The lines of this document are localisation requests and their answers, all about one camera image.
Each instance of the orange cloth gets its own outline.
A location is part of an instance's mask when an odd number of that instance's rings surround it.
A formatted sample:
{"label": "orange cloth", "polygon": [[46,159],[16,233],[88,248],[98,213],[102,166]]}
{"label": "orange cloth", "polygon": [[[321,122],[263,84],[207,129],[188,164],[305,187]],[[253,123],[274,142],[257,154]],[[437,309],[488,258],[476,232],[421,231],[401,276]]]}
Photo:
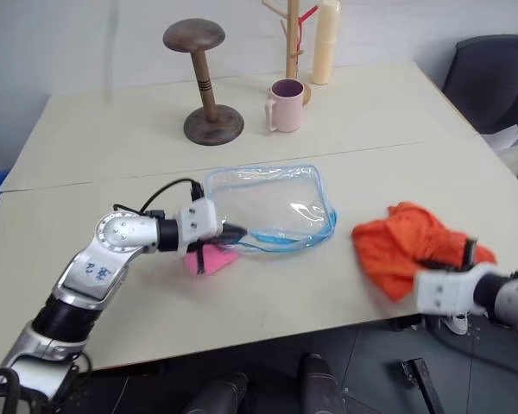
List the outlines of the orange cloth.
{"label": "orange cloth", "polygon": [[[351,237],[363,270],[392,300],[413,290],[414,275],[426,269],[419,261],[462,265],[468,235],[446,229],[432,213],[413,203],[388,210],[389,218],[359,224]],[[479,245],[474,261],[496,263],[493,253]]]}

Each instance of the gray tile floor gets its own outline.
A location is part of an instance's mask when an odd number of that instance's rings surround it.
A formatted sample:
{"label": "gray tile floor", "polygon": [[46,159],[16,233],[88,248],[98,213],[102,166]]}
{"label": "gray tile floor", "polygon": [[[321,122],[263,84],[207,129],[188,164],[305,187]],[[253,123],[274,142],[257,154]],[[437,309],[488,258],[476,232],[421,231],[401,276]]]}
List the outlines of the gray tile floor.
{"label": "gray tile floor", "polygon": [[294,377],[309,352],[330,365],[349,413],[428,413],[420,390],[405,381],[398,364],[422,357],[445,413],[518,414],[518,332],[482,317],[471,318],[467,336],[368,323],[157,361],[143,368],[147,374],[134,368],[96,373],[64,412],[178,413],[208,380],[243,369],[266,384],[259,392],[277,392],[276,404],[246,412],[298,413]]}

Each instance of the transparent plastic pouch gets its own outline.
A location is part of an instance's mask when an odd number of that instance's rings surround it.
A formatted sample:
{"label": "transparent plastic pouch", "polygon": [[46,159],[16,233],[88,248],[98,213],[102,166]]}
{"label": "transparent plastic pouch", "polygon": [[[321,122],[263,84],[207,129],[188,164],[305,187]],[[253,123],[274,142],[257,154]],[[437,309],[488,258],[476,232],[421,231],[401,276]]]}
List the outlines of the transparent plastic pouch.
{"label": "transparent plastic pouch", "polygon": [[205,180],[222,223],[247,230],[224,244],[239,252],[291,253],[330,237],[330,207],[315,166],[244,166],[212,172]]}

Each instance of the white table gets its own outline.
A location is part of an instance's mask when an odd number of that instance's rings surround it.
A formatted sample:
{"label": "white table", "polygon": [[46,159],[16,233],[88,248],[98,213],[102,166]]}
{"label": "white table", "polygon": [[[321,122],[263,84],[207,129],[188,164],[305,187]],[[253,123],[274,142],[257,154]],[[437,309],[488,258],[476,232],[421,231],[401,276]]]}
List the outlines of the white table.
{"label": "white table", "polygon": [[[518,268],[518,181],[479,136],[296,162],[319,167],[338,210],[334,236],[299,254],[241,257],[204,278],[189,275],[174,254],[141,256],[92,332],[87,350],[96,367],[414,312],[410,298],[393,304],[364,277],[350,238],[354,226],[386,216],[386,207],[402,200],[424,205],[449,227],[479,237],[495,251],[503,270]],[[202,179],[207,173],[185,175]],[[0,197],[0,360],[111,204],[138,206],[178,176]],[[187,199],[182,186],[155,206],[175,211]]]}
{"label": "white table", "polygon": [[337,154],[412,142],[463,140],[476,131],[411,62],[348,66],[312,85],[305,121],[292,134],[269,134],[264,100],[280,75],[213,80],[217,102],[243,116],[243,133],[201,147],[182,132],[200,106],[195,82],[51,97],[2,191],[180,173]]}

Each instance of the mug handle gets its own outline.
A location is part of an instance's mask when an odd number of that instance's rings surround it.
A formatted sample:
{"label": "mug handle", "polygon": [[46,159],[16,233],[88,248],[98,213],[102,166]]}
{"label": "mug handle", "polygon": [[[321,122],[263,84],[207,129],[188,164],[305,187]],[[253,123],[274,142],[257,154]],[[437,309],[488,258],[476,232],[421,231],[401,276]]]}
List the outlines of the mug handle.
{"label": "mug handle", "polygon": [[270,132],[276,131],[276,126],[273,125],[273,105],[276,101],[272,98],[265,102],[265,116],[267,117],[267,128]]}

